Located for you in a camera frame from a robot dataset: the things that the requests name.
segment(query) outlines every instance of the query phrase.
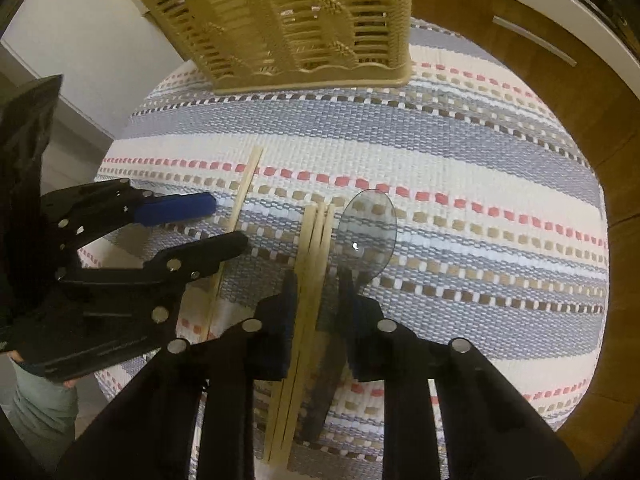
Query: striped tablecloth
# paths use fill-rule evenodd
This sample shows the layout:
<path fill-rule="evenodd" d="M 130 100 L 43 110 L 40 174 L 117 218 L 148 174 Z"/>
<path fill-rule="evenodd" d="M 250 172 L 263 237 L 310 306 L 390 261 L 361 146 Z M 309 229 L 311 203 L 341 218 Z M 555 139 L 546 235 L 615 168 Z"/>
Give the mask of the striped tablecloth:
<path fill-rule="evenodd" d="M 410 43 L 414 73 L 399 89 L 220 97 L 185 63 L 135 110 L 97 180 L 127 176 L 157 193 L 208 190 L 216 215 L 129 226 L 81 256 L 92 266 L 139 266 L 161 248 L 222 233 L 249 153 L 263 146 L 239 221 L 253 249 L 226 268 L 213 335 L 278 290 L 306 204 L 334 203 L 339 217 L 357 192 L 375 187 L 393 201 L 399 233 L 394 257 L 366 294 L 422 337 L 469 338 L 558 428 L 587 389 L 602 342 L 609 283 L 602 190 L 569 133 L 500 62 L 425 22 L 412 22 Z M 206 330 L 205 288 L 188 288 L 178 322 L 193 340 Z M 325 296 L 321 331 L 332 309 Z M 147 359 L 98 373 L 105 394 L 113 397 Z M 381 384 L 359 384 L 345 371 L 320 440 L 296 440 L 289 469 L 378 478 L 383 394 Z M 269 385 L 257 384 L 258 456 L 268 402 Z M 442 432 L 439 440 L 444 446 Z"/>

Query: screw head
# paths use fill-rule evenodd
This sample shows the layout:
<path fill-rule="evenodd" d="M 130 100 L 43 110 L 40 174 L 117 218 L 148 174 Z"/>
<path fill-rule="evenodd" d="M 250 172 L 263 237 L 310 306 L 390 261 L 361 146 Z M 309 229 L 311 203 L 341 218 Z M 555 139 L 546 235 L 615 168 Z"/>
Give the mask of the screw head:
<path fill-rule="evenodd" d="M 166 268 L 169 269 L 171 272 L 174 272 L 180 269 L 180 267 L 182 267 L 182 262 L 178 258 L 171 258 L 166 263 Z"/>
<path fill-rule="evenodd" d="M 462 337 L 458 337 L 451 342 L 451 348 L 456 352 L 465 354 L 471 350 L 471 343 Z"/>
<path fill-rule="evenodd" d="M 380 332 L 391 333 L 396 328 L 398 328 L 398 325 L 396 325 L 396 322 L 392 319 L 381 319 L 378 322 L 378 330 L 380 330 Z"/>
<path fill-rule="evenodd" d="M 166 346 L 166 349 L 171 354 L 179 354 L 184 352 L 188 348 L 188 344 L 184 339 L 174 339 L 173 341 L 169 341 L 169 344 Z"/>
<path fill-rule="evenodd" d="M 242 323 L 242 330 L 245 332 L 258 332 L 262 328 L 262 322 L 259 319 L 252 317 Z"/>
<path fill-rule="evenodd" d="M 169 311 L 164 306 L 156 306 L 151 311 L 151 319 L 154 320 L 154 323 L 164 323 L 169 319 Z"/>

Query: green pants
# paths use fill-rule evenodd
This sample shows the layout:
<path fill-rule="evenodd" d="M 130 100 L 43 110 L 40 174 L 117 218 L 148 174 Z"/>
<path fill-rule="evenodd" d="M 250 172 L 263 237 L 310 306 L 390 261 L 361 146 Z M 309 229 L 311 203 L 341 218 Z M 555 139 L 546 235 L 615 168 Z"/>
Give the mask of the green pants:
<path fill-rule="evenodd" d="M 78 392 L 12 364 L 17 384 L 7 419 L 34 459 L 53 472 L 76 437 Z"/>

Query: wooden furniture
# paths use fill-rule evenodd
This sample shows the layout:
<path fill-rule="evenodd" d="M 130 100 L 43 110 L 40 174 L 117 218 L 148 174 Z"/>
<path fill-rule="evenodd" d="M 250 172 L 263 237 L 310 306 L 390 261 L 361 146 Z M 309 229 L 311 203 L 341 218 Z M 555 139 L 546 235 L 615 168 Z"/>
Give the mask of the wooden furniture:
<path fill-rule="evenodd" d="M 640 103 L 585 44 L 515 0 L 413 5 L 415 17 L 462 34 L 524 79 L 571 133 L 604 188 L 610 243 L 604 345 L 588 393 L 559 431 L 585 471 L 591 470 L 619 439 L 640 400 L 640 301 L 634 288 L 640 271 Z M 494 16 L 549 42 L 575 66 L 494 23 Z"/>

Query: red stitch pattern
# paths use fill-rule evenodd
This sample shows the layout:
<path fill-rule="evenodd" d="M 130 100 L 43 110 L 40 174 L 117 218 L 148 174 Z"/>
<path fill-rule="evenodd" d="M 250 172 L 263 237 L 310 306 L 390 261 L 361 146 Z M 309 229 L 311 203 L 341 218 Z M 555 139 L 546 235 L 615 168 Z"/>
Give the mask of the red stitch pattern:
<path fill-rule="evenodd" d="M 107 157 L 104 159 L 104 161 L 115 162 L 115 163 L 125 163 L 125 161 L 131 161 L 131 163 L 137 163 L 137 164 L 151 164 L 151 165 L 165 164 L 165 165 L 171 165 L 171 166 L 176 166 L 179 163 L 180 167 L 182 168 L 188 165 L 189 168 L 200 167 L 200 168 L 206 169 L 208 167 L 210 170 L 218 170 L 221 165 L 220 162 L 209 163 L 204 160 L 191 160 L 187 163 L 187 161 L 184 159 L 178 161 L 178 159 L 176 158 L 169 160 L 167 158 L 142 159 L 141 157 L 140 158 Z M 236 164 L 235 171 L 238 173 L 241 173 L 242 171 L 244 171 L 245 167 L 246 167 L 245 164 Z M 230 162 L 225 162 L 222 164 L 223 171 L 231 171 L 232 168 L 233 168 L 233 165 Z M 272 166 L 267 166 L 263 170 L 260 170 L 260 168 L 257 168 L 254 173 L 260 174 L 260 172 L 262 172 L 264 176 L 274 176 L 278 172 L 278 170 L 277 168 L 274 168 Z M 111 173 L 121 174 L 122 170 L 116 171 L 116 169 L 113 168 L 113 171 L 111 171 Z M 309 171 L 304 171 L 304 170 L 299 171 L 297 173 L 287 169 L 280 170 L 280 176 L 284 178 L 293 178 L 294 175 L 298 180 L 307 181 L 311 179 L 313 173 Z M 330 180 L 331 179 L 327 174 L 316 174 L 316 182 L 329 184 Z M 338 187 L 345 187 L 345 186 L 348 186 L 351 183 L 351 181 L 352 179 L 348 176 L 338 176 L 335 179 L 335 185 Z M 370 187 L 369 181 L 361 177 L 357 177 L 356 179 L 354 179 L 354 184 L 355 184 L 355 187 L 359 189 L 369 189 Z M 389 193 L 392 188 L 388 184 L 378 183 L 376 184 L 376 189 L 384 193 Z M 404 198 L 411 197 L 412 192 L 406 187 L 397 186 L 394 190 L 395 190 L 395 194 L 398 196 L 402 196 Z M 423 190 L 415 192 L 415 199 L 418 202 L 428 202 L 432 196 L 436 203 L 439 203 L 442 205 L 449 205 L 449 197 L 444 193 L 439 193 L 439 192 L 432 193 L 432 192 L 423 191 Z M 457 199 L 454 199 L 452 203 L 453 203 L 453 207 L 462 209 L 466 207 L 466 202 L 467 200 L 465 199 L 457 198 Z M 484 213 L 484 206 L 482 206 L 482 204 L 479 204 L 477 202 L 472 202 L 471 208 L 476 213 L 480 213 L 480 214 Z M 500 216 L 500 209 L 497 207 L 489 207 L 487 209 L 486 214 L 491 217 L 497 218 L 498 216 Z M 515 221 L 516 215 L 514 212 L 503 210 L 502 214 L 506 219 L 510 221 Z M 529 216 L 525 214 L 518 215 L 518 222 L 520 224 L 527 224 L 529 222 Z M 539 218 L 531 217 L 531 223 L 536 228 L 542 228 L 543 222 Z M 573 228 L 565 228 L 561 224 L 554 224 L 553 222 L 544 222 L 544 229 L 546 231 L 552 231 L 554 228 L 556 229 L 556 232 L 558 232 L 558 234 L 565 234 L 569 238 L 575 237 L 579 241 L 584 240 L 585 242 L 590 242 L 591 244 L 598 245 L 599 247 L 603 247 L 604 249 L 608 249 L 608 245 L 601 238 L 596 238 L 594 236 L 590 236 L 587 234 L 583 235 L 581 234 L 580 231 L 575 231 Z"/>

